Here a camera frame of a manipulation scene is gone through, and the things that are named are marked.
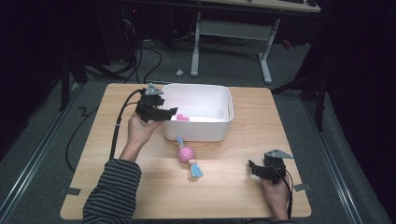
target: pink toy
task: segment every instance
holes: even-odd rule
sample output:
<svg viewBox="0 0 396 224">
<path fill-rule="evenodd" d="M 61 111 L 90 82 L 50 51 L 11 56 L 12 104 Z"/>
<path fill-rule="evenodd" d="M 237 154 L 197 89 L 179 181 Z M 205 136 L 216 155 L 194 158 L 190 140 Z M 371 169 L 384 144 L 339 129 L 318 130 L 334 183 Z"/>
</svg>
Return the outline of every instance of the pink toy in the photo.
<svg viewBox="0 0 396 224">
<path fill-rule="evenodd" d="M 177 115 L 177 120 L 190 121 L 189 117 L 184 117 L 182 114 Z"/>
<path fill-rule="evenodd" d="M 192 151 L 192 149 L 184 146 L 182 137 L 178 136 L 176 140 L 179 145 L 178 159 L 181 162 L 188 163 L 191 166 L 192 177 L 203 176 L 204 174 L 202 173 L 201 168 L 194 159 L 194 152 Z"/>
</svg>

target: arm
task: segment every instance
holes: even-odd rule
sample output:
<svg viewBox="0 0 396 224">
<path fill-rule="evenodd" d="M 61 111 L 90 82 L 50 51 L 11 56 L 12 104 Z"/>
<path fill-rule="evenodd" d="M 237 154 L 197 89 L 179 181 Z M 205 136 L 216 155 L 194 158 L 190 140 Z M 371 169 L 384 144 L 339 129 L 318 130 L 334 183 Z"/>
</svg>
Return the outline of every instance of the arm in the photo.
<svg viewBox="0 0 396 224">
<path fill-rule="evenodd" d="M 98 185 L 83 209 L 84 223 L 127 223 L 136 208 L 136 191 L 141 171 L 135 163 L 143 145 L 161 122 L 143 122 L 133 113 L 128 122 L 128 140 L 119 159 L 105 165 Z"/>
</svg>

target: person's left hand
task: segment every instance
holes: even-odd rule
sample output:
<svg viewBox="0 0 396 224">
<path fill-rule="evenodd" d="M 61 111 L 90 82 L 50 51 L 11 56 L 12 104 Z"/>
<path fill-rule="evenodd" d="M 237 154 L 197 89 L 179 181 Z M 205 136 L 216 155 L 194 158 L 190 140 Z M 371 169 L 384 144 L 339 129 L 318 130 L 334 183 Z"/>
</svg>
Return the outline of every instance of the person's left hand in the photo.
<svg viewBox="0 0 396 224">
<path fill-rule="evenodd" d="M 140 149 L 161 124 L 161 121 L 146 123 L 134 112 L 128 121 L 128 140 L 120 155 L 120 160 L 136 161 Z"/>
</svg>

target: pink ball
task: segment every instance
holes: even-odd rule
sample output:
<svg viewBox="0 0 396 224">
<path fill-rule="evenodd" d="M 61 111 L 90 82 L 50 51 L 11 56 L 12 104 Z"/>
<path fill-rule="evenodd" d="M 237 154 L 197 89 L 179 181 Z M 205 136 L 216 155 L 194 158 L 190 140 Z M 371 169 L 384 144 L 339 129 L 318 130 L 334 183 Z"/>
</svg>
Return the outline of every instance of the pink ball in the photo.
<svg viewBox="0 0 396 224">
<path fill-rule="evenodd" d="M 178 159 L 181 162 L 187 162 L 189 160 L 194 159 L 194 152 L 189 147 L 183 147 L 178 152 Z"/>
</svg>

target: striped shirt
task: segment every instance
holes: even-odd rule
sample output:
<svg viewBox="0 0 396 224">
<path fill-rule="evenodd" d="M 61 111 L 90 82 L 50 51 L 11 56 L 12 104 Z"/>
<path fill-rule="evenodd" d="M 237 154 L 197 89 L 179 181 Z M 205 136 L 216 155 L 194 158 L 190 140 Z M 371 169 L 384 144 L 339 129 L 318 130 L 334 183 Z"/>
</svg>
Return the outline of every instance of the striped shirt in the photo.
<svg viewBox="0 0 396 224">
<path fill-rule="evenodd" d="M 83 223 L 133 223 L 136 191 L 142 172 L 133 161 L 112 159 L 105 165 L 96 188 L 83 208 Z M 164 219 L 145 224 L 243 224 L 243 219 Z M 295 223 L 293 221 L 265 223 Z"/>
</svg>

